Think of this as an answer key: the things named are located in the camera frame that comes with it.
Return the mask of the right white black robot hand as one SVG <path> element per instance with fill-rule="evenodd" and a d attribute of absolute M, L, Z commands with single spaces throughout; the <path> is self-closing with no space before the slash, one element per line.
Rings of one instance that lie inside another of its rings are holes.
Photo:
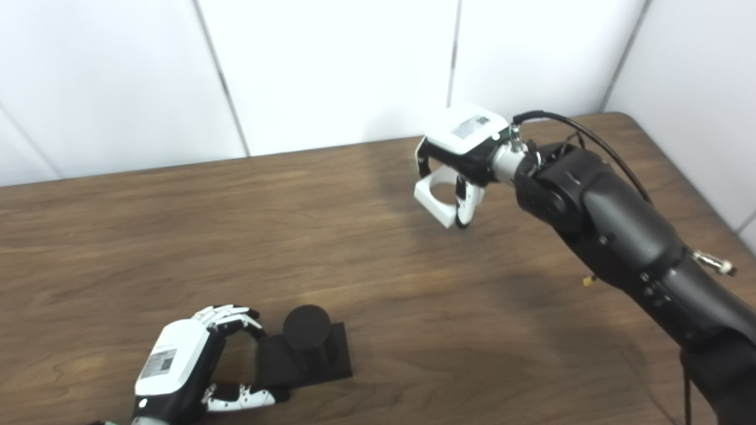
<path fill-rule="evenodd" d="M 445 228 L 470 225 L 484 189 L 496 181 L 490 161 L 507 127 L 504 117 L 470 104 L 432 119 L 414 151 L 414 198 Z"/>

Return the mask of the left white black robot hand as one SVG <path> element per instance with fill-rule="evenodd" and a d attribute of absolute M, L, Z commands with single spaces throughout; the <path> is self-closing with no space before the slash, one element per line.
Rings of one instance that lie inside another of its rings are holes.
<path fill-rule="evenodd" d="M 162 329 L 135 383 L 134 424 L 196 424 L 208 413 L 286 403 L 291 391 L 253 384 L 214 384 L 228 336 L 266 336 L 259 312 L 235 304 L 206 306 Z"/>

